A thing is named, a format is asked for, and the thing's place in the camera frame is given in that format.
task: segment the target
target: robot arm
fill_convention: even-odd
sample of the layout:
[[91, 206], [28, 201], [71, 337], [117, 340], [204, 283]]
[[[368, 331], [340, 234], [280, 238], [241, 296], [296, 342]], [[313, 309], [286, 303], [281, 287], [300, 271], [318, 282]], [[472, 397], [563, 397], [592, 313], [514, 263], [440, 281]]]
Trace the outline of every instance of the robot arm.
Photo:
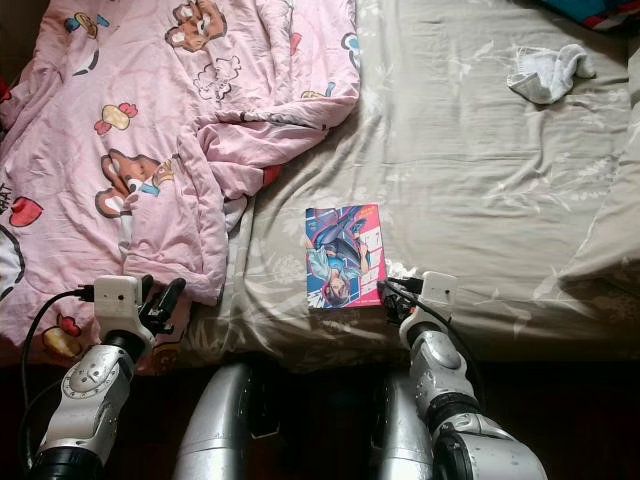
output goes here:
[[118, 414], [141, 355], [151, 351], [185, 286], [171, 282], [151, 302], [150, 276], [105, 276], [95, 283], [102, 343], [92, 347], [62, 380], [62, 399], [42, 440], [29, 479], [97, 479], [115, 441]]
[[433, 478], [546, 480], [536, 455], [484, 416], [476, 400], [466, 361], [442, 321], [450, 317], [456, 283], [449, 275], [424, 274], [415, 303], [430, 313], [422, 308], [410, 313], [400, 298], [390, 297], [398, 289], [383, 290], [385, 304], [395, 308], [391, 316], [401, 322], [400, 339], [411, 351], [409, 377], [418, 416], [431, 435]]

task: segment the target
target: gray bed sheet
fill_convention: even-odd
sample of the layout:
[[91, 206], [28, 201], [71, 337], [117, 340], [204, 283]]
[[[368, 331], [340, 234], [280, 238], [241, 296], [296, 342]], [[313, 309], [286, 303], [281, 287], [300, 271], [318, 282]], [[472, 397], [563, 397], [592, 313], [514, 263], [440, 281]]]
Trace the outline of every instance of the gray bed sheet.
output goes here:
[[[261, 351], [294, 371], [402, 358], [384, 310], [310, 312], [304, 211], [380, 206], [391, 273], [459, 279], [454, 324], [481, 360], [634, 358], [640, 301], [561, 286], [615, 174], [627, 42], [533, 2], [360, 0], [358, 109], [251, 199], [227, 283], [197, 306], [181, 362]], [[535, 106], [506, 86], [521, 46], [583, 45], [598, 76]]]

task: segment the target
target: pillow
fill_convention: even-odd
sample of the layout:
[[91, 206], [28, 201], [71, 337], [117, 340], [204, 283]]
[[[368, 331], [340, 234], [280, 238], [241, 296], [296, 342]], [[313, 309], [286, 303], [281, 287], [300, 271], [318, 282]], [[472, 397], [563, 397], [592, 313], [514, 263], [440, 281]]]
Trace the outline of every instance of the pillow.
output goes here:
[[611, 30], [638, 22], [638, 0], [542, 0], [594, 30]]
[[587, 237], [560, 272], [564, 281], [606, 278], [640, 294], [640, 40], [630, 41], [629, 93], [633, 104], [627, 140], [611, 190]]

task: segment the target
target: anime character card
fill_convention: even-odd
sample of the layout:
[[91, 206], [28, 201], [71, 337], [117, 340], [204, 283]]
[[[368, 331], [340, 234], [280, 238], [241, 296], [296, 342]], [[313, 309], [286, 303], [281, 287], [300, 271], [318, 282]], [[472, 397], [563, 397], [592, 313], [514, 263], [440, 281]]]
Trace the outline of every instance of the anime character card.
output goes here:
[[382, 305], [378, 281], [387, 276], [377, 205], [308, 208], [309, 308]]

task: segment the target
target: pink blanket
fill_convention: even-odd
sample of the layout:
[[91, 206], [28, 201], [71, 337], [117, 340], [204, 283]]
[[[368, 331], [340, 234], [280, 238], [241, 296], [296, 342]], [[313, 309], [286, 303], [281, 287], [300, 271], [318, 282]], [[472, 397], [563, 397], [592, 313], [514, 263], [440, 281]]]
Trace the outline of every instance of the pink blanket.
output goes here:
[[[150, 273], [187, 281], [175, 333], [149, 358], [164, 370], [190, 301], [220, 294], [225, 202], [353, 108], [354, 32], [351, 0], [52, 0], [0, 99], [0, 363], [52, 295]], [[32, 360], [69, 363], [97, 333], [92, 305], [65, 298]]]

